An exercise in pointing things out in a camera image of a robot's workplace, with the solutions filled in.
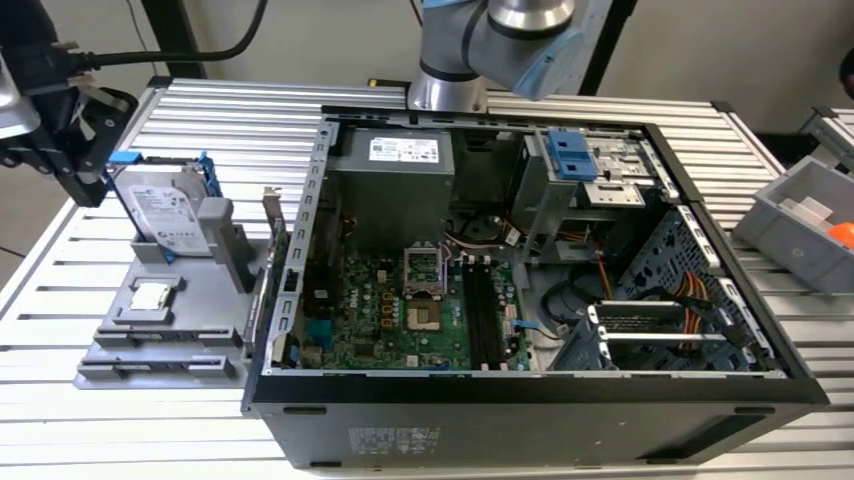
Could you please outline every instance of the open computer tower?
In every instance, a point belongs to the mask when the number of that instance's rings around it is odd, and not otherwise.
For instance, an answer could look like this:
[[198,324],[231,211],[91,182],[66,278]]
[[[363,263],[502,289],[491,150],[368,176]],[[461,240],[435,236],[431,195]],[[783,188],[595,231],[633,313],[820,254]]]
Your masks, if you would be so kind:
[[828,403],[654,125],[327,107],[276,266],[298,468],[701,463]]

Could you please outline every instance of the motherboard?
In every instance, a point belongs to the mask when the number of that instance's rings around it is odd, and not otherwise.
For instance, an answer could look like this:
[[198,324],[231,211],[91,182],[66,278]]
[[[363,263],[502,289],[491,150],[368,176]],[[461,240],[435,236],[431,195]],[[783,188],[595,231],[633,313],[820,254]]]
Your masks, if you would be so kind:
[[[334,318],[310,320],[306,366],[530,370],[510,264],[407,250],[347,256]],[[318,322],[323,328],[312,329]]]

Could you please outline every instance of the orange object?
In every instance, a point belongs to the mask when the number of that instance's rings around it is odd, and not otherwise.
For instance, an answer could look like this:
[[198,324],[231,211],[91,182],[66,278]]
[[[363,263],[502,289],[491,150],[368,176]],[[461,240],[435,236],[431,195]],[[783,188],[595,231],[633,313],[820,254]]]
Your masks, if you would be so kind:
[[842,242],[849,248],[854,248],[854,223],[841,223],[828,229],[828,235]]

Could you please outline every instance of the gray parts bin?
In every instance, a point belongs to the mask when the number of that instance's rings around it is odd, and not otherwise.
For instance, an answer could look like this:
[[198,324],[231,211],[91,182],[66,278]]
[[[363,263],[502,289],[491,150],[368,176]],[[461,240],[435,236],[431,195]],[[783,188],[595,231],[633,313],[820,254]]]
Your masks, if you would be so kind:
[[[825,228],[854,222],[854,179],[808,157],[754,198],[734,234],[816,289],[854,293],[854,251]],[[810,204],[813,200],[832,212],[810,222],[793,214],[786,204]]]

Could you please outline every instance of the aluminum work table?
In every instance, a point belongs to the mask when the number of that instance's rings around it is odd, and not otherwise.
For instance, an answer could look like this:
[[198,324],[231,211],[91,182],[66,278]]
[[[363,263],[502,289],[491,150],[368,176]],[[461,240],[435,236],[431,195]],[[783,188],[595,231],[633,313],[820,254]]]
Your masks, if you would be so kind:
[[[323,104],[402,108],[397,88],[286,86],[176,80],[150,88],[122,148],[195,157],[207,150],[235,221],[267,236],[266,185],[294,215]],[[531,103],[493,93],[497,114],[659,125],[723,229],[782,168],[739,118],[710,103],[553,97]],[[79,391],[71,384],[132,251],[115,199],[67,204],[0,293],[0,478],[626,478],[826,480],[854,478],[854,296],[816,294],[737,244],[765,299],[821,379],[833,405],[699,467],[573,470],[291,469],[260,420],[244,419],[242,391]]]

